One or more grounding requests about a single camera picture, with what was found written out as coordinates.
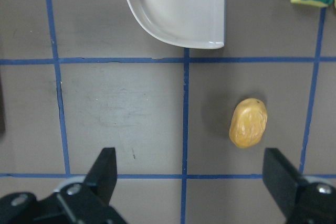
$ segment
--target metal screw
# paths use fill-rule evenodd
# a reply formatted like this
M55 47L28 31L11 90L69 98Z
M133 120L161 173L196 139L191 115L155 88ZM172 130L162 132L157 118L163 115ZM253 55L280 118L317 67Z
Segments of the metal screw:
M332 189L326 184L318 184L316 189L322 194L331 194Z
M68 195L74 195L79 193L81 190L82 186L80 184L74 184L73 186L69 187L67 190Z
M16 206L21 205L22 203L24 203L27 199L28 199L28 195L26 195L26 194L20 194L18 197L16 197L15 199L12 200L11 205L13 207L16 207Z

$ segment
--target gray surface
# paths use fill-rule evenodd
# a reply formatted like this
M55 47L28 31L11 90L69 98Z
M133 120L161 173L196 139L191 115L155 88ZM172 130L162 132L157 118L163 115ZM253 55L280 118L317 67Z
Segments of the gray surface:
M45 0L0 0L0 59L51 57Z
M0 173L64 173L53 66L1 66Z
M186 224L282 224L261 179L188 180Z
M332 4L326 13L326 19L324 21L323 43L322 43L322 56L336 56L336 43L335 43L335 31L336 31L336 10Z
M115 146L119 173L181 173L182 64L61 69L71 172L87 172L103 147Z
M135 20L126 0L54 0L60 57L182 57Z
M147 34L126 0L53 4L60 57L183 57L183 48ZM1 59L51 58L45 0L0 0L0 9ZM334 18L328 8L323 56L336 56ZM313 57L318 21L318 8L289 0L227 0L225 48L191 56ZM306 173L336 173L335 68L320 65ZM181 173L182 64L73 64L61 73L73 173L86 173L105 146L117 148L119 173ZM0 173L64 173L54 67L1 66L0 74ZM311 74L312 63L191 64L188 173L260 173L265 147L298 166ZM261 143L241 150L228 126L250 96L265 101L269 120ZM42 198L59 182L0 178L0 196ZM181 180L120 179L115 190L112 203L130 223L180 223ZM186 204L187 224L284 222L261 179L188 180Z
M305 173L336 173L336 63L321 63L307 146Z
M290 0L226 0L226 41L192 57L313 57L319 9Z
M191 65L188 173L260 174L265 147L298 166L311 73L310 63ZM249 97L265 102L268 121L261 142L240 149L228 129L235 106Z
M120 179L111 204L129 224L179 224L181 180Z

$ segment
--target black object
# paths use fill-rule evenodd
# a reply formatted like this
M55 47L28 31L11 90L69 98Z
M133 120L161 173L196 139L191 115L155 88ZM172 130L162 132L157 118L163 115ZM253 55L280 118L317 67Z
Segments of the black object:
M336 189L309 182L276 148L265 149L263 181L286 224L335 224Z
M34 194L14 193L0 199L0 224L126 224L109 206L117 182L114 148L104 148L83 183L37 201Z

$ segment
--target blue tape line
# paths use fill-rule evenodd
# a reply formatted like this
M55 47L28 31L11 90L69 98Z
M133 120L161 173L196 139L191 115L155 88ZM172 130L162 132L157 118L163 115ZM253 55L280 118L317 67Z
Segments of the blue tape line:
M60 130L61 130L64 167L65 167L65 173L70 174L68 139L67 139L67 130L66 130L66 125L65 125L64 105L63 105L62 86L61 86L61 71L60 71L59 64L55 64L55 74L56 74L57 102L58 102L58 108L59 108L59 123L60 123Z
M335 62L336 61L336 57L335 56L331 56L331 57L321 57L320 61L324 61L324 62Z
M119 179L181 179L181 174L119 174Z
M74 175L69 174L38 174L38 173L1 173L0 177L13 177L13 178L68 178L74 177Z
M55 57L58 58L57 46ZM310 57L236 57L236 58L190 58L189 63L257 63L257 62L317 62L315 58ZM336 57L321 57L320 61L336 61ZM184 63L185 58L59 58L61 64L68 63ZM53 59L1 59L0 65L48 65L54 64Z
M53 173L0 173L0 178L70 178L85 176L85 174L53 174ZM305 174L305 176L326 179L336 178L336 174ZM118 179L182 179L182 174L119 174ZM262 174L190 174L187 179L262 179Z
M188 114L189 114L189 61L190 50L184 49L184 95L183 95L183 139L182 139L182 188L181 188L181 224L185 224L187 160L188 160Z
M29 60L0 60L0 65L49 65L54 64L53 59L29 59Z
M305 174L305 176L313 176L313 177L320 177L320 178L326 178L326 179L336 178L336 174Z
M315 50L315 59L317 62L314 63L313 74L311 78L307 118L306 118L306 125L304 127L304 135L303 135L303 143L302 143L302 151L301 151L300 167L299 167L299 171L301 173L303 173L303 171L305 170L306 152L307 152L307 145L308 145L308 140L309 140L310 124L311 124L311 119L312 119L312 114L313 114L317 77L319 74L319 62L321 59L321 46L322 46L322 39L323 39L325 11L326 11L326 8L322 8L320 12L319 30L317 34L317 42L316 42L316 50Z
M60 58L60 63L183 63L183 58Z
M235 57L191 58L190 63L269 63L269 62L315 62L314 57Z
M261 179L262 174L188 175L188 179Z
M53 51L52 56L55 60L58 60L57 39L56 39L54 11L53 11L53 0L46 0L46 4L47 4L51 49Z
M63 106L62 87L61 87L62 78L61 78L61 71L60 71L60 66L59 66L59 61L58 61L59 57L58 57L58 51L57 51L57 39L56 39L55 22L54 22L53 0L46 0L46 4L47 4L51 48L53 52L52 56L54 59L54 68L55 68L55 76L56 76L57 102L58 102L58 109L59 109L59 121L60 121L60 131L61 131L62 149L63 149L63 157L64 157L64 167L65 167L65 173L69 175L70 174L70 161L69 161L67 131L66 131L66 125L65 125L64 106Z

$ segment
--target white dustpan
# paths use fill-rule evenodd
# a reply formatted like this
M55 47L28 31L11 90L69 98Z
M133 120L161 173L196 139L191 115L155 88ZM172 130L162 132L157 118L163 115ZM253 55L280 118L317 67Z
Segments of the white dustpan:
M127 0L139 24L176 46L224 46L224 0Z

